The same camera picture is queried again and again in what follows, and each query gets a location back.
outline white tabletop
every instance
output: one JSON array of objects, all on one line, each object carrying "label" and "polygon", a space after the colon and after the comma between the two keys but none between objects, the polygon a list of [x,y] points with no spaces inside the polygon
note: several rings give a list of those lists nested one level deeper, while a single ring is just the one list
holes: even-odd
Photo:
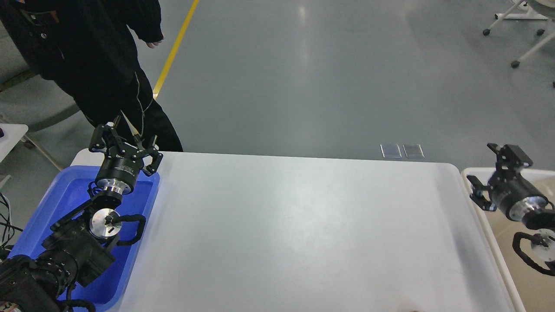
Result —
[{"label": "white tabletop", "polygon": [[164,153],[159,173],[113,311],[515,311],[452,165]]},{"label": "white tabletop", "polygon": [[29,129],[25,124],[0,123],[4,131],[4,137],[0,138],[0,162],[16,146],[17,142],[27,133]]}]

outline blue plastic tray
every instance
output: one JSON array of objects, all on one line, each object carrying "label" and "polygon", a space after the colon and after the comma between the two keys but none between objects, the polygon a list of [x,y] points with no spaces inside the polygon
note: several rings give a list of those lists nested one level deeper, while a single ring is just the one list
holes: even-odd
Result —
[{"label": "blue plastic tray", "polygon": [[[10,256],[25,254],[35,259],[43,252],[41,244],[52,233],[50,226],[89,199],[88,184],[94,181],[98,170],[99,167],[72,166],[61,171],[48,188]],[[151,177],[141,173],[134,191],[123,196],[117,212],[120,215],[142,214],[147,218],[148,226],[159,181],[158,173]],[[122,240],[128,240],[135,236],[136,231],[136,223],[124,223],[119,233]],[[132,246],[116,246],[112,250],[116,258],[112,266],[86,288],[78,285],[72,292],[72,298],[93,302],[97,312],[104,312],[115,305],[127,286],[141,241]]]}]

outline gray concrete floor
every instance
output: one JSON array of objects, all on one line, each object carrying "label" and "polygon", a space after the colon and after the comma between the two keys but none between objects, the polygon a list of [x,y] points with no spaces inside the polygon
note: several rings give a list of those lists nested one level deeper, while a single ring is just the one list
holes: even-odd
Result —
[{"label": "gray concrete floor", "polygon": [[[164,43],[139,43],[153,86],[193,1],[160,2]],[[542,23],[481,34],[510,5],[200,0],[158,102],[188,152],[382,159],[381,143],[408,143],[462,170],[493,166],[494,142],[555,170],[555,41],[512,69]],[[69,165],[91,133],[77,114],[34,136]],[[18,145],[0,174],[23,227],[56,170]]]}]

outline robotic arm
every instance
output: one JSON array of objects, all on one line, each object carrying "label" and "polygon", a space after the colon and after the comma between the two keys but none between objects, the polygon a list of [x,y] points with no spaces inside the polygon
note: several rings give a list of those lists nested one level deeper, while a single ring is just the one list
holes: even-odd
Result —
[{"label": "robotic arm", "polygon": [[[0,310],[60,312],[80,306],[94,311],[91,302],[71,298],[75,284],[85,287],[93,282],[115,261],[113,248],[141,239],[145,217],[122,216],[116,208],[123,195],[133,191],[140,171],[154,174],[163,156],[155,148],[156,137],[143,148],[129,121],[137,147],[123,142],[115,131],[118,122],[119,117],[94,131],[89,150],[104,153],[104,161],[93,182],[96,187],[89,185],[90,199],[50,227],[52,234],[42,243],[45,251],[36,259],[16,255],[0,263],[0,303],[5,301]],[[152,162],[145,167],[146,156]],[[128,241],[118,234],[124,222],[139,222],[135,237]],[[66,299],[58,300],[65,291]]]},{"label": "robotic arm", "polygon": [[[546,208],[548,204],[553,208],[553,203],[521,175],[523,168],[532,166],[532,160],[516,145],[499,147],[490,143],[487,146],[497,156],[496,170],[487,185],[474,175],[467,176],[472,184],[470,198],[484,211],[493,212],[499,208],[507,219],[536,230],[534,235],[517,232],[513,249],[534,270],[555,276],[555,211]],[[484,192],[488,193],[490,200],[484,197]],[[531,242],[532,251],[544,261],[547,269],[522,251],[522,239]]]}]

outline human hand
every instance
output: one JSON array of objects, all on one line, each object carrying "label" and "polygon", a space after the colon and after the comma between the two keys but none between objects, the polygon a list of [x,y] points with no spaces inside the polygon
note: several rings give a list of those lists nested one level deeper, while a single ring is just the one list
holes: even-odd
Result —
[{"label": "human hand", "polygon": [[154,49],[157,45],[162,43],[162,40],[157,42],[147,42],[147,46],[151,49]]}]

